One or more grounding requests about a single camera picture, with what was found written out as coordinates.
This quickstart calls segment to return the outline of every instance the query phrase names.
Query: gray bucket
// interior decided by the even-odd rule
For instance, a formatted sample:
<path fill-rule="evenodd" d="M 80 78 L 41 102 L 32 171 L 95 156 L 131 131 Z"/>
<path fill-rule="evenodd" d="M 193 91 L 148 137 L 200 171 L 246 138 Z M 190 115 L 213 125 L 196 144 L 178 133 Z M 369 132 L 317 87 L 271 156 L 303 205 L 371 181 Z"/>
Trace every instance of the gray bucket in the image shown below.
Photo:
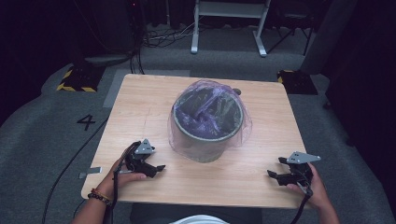
<path fill-rule="evenodd" d="M 194 161 L 218 159 L 227 141 L 241 129 L 244 110 L 236 93 L 228 86 L 205 86 L 183 92 L 171 112 L 174 150 Z"/>

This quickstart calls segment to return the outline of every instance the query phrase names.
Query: table top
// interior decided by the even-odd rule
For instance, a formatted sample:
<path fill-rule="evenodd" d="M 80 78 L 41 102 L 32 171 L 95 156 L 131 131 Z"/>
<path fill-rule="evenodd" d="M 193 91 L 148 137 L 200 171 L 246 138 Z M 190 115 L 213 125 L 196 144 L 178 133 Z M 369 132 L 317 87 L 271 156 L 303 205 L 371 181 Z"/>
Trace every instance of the table top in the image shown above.
<path fill-rule="evenodd" d="M 252 119 L 252 132 L 241 147 L 200 163 L 177 154 L 169 145 L 167 121 L 173 103 L 190 84 L 202 78 L 126 75 L 81 191 L 87 198 L 132 142 L 147 138 L 156 152 L 146 162 L 166 165 L 154 178 L 119 190 L 119 202 L 178 203 L 247 207 L 298 207 L 302 196 L 279 186 L 267 170 L 288 174 L 278 157 L 305 152 L 290 102 L 282 84 L 212 79 L 241 90 Z"/>

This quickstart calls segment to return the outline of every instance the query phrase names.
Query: metal stand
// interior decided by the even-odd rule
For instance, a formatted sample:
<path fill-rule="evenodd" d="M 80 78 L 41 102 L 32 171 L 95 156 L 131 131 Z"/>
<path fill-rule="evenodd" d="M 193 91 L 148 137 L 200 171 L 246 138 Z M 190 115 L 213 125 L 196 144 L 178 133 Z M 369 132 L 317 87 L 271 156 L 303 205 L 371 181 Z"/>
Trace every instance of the metal stand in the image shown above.
<path fill-rule="evenodd" d="M 266 0 L 265 4 L 242 4 L 242 3 L 223 3 L 223 2 L 201 2 L 195 1 L 194 10 L 194 32 L 192 35 L 191 53 L 198 52 L 199 37 L 199 16 L 222 16 L 260 19 L 259 29 L 253 31 L 257 48 L 262 57 L 267 56 L 265 47 L 262 43 L 261 34 L 267 17 L 268 8 L 271 0 Z"/>
<path fill-rule="evenodd" d="M 309 45 L 309 41 L 310 41 L 310 39 L 311 39 L 313 30 L 314 30 L 314 29 L 311 27 L 311 28 L 309 29 L 309 34 L 308 34 L 308 35 L 305 35 L 305 32 L 304 32 L 304 30 L 302 29 L 304 35 L 305 35 L 306 38 L 307 38 L 306 43 L 305 43 L 304 53 L 303 53 L 304 56 L 305 56 L 305 54 L 306 54 L 306 51 L 308 50 L 308 45 Z M 288 37 L 289 35 L 293 34 L 294 32 L 295 32 L 295 29 L 294 29 L 294 30 L 293 30 L 293 29 L 290 30 L 290 31 L 289 31 L 286 35 L 284 35 L 279 41 L 277 41 L 276 44 L 274 44 L 274 45 L 270 48 L 270 50 L 268 50 L 268 53 L 270 53 L 274 48 L 276 48 L 276 46 L 278 46 L 280 43 L 282 43 L 282 41 L 283 41 L 284 39 L 286 39 L 286 37 Z"/>

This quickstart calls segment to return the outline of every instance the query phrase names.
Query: printed number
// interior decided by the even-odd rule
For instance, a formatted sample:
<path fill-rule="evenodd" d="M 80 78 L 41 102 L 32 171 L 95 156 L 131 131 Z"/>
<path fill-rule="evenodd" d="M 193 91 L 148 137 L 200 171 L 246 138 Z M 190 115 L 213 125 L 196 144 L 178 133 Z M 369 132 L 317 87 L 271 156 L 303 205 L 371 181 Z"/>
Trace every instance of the printed number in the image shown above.
<path fill-rule="evenodd" d="M 83 124 L 85 124 L 85 130 L 84 130 L 84 131 L 87 131 L 87 130 L 88 130 L 88 127 L 90 127 L 90 124 L 95 123 L 95 121 L 92 121 L 92 115 L 87 115 L 87 116 L 85 116 L 84 118 L 79 119 L 79 120 L 77 121 L 77 123 L 83 123 Z"/>

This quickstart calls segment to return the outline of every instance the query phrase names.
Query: transparent plastic bag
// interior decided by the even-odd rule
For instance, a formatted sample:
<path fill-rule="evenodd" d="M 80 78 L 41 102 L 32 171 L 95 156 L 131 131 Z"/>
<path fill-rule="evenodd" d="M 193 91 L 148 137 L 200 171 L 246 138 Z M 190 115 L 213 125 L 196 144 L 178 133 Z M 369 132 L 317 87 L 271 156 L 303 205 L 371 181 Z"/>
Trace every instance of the transparent plastic bag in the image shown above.
<path fill-rule="evenodd" d="M 227 147 L 241 147 L 252 121 L 230 86 L 202 79 L 184 90 L 168 120 L 172 149 L 198 162 L 217 160 Z"/>

